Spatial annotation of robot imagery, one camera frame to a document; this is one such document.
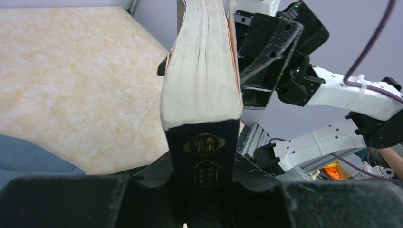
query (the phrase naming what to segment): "thick book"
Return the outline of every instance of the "thick book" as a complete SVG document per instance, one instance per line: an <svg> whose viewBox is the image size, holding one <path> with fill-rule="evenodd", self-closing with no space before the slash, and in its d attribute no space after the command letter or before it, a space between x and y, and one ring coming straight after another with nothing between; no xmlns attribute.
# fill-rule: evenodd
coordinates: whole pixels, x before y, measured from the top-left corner
<svg viewBox="0 0 403 228"><path fill-rule="evenodd" d="M187 190L232 183L242 96L233 2L225 5L178 2L183 19L167 58L160 111L175 177Z"/></svg>

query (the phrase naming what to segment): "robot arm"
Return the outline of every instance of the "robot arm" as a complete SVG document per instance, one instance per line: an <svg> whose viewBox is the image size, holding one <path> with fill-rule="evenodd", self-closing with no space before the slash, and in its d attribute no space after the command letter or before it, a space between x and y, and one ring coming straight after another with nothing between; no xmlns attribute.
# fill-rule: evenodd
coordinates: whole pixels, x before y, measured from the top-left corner
<svg viewBox="0 0 403 228"><path fill-rule="evenodd" d="M237 14L238 17L249 18L237 21L240 28L237 32L243 29L241 24L248 26L246 37L240 39L239 44L240 75L243 83L241 88L246 108L259 109L259 104L249 102L249 99L261 101L264 97L262 94L266 93L267 99L263 104L267 104L268 97L276 91L280 100L287 104L324 105L351 111L345 119L325 128L296 139L258 148L254 158L260 168L278 175L305 161L337 151L369 146L384 148L402 141L403 135L399 126L403 120L403 104L367 89L367 86L375 86L402 97L399 92L401 86L391 78L385 78L382 82L370 82L359 76L349 80L359 82L363 86L352 87L343 82L343 75L310 65L308 55L327 40L328 32L302 1L293 3L285 11L277 13L277 24L272 17L265 21L272 20L271 24L277 28L282 26L282 22L297 22L303 24L304 31L298 30L297 25L294 30L276 30L262 48L260 55L242 50L251 50L258 45L255 43L259 40L256 40L254 34L259 33L258 29L262 28L257 27L254 20L262 16L248 15L243 11L238 11ZM288 37L288 42L275 43L281 37ZM274 50L273 47L280 48L275 51L276 55L269 57L266 50Z"/></svg>

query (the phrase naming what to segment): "orange object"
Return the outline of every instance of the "orange object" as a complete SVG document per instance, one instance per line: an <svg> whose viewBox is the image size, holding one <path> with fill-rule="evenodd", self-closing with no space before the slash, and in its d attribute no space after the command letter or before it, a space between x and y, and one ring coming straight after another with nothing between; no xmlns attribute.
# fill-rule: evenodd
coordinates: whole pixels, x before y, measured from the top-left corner
<svg viewBox="0 0 403 228"><path fill-rule="evenodd" d="M323 168L323 171L325 171L325 173L327 175L329 175L329 177L336 179L336 180L342 180L343 179L343 175L341 174L341 171L339 170L339 168L337 166L335 167L329 167L329 168Z"/></svg>

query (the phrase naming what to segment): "human arm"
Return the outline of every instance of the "human arm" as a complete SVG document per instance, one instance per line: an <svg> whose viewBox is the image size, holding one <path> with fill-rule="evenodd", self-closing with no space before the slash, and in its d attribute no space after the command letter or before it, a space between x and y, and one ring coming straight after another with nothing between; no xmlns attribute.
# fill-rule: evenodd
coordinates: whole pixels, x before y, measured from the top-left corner
<svg viewBox="0 0 403 228"><path fill-rule="evenodd" d="M391 147L377 149L394 173L403 180L403 158L398 155Z"/></svg>

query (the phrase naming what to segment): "gold emblem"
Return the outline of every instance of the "gold emblem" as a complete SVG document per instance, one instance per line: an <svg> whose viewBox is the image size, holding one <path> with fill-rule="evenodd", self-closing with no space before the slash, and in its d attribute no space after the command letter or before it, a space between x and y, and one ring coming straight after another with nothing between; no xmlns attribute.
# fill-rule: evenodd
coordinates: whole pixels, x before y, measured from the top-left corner
<svg viewBox="0 0 403 228"><path fill-rule="evenodd" d="M225 146L225 139L207 132L201 133L183 145L186 152L207 156Z"/></svg>
<svg viewBox="0 0 403 228"><path fill-rule="evenodd" d="M212 161L202 161L197 164L191 173L194 175L194 184L198 189L210 188L218 185L218 170L221 168Z"/></svg>

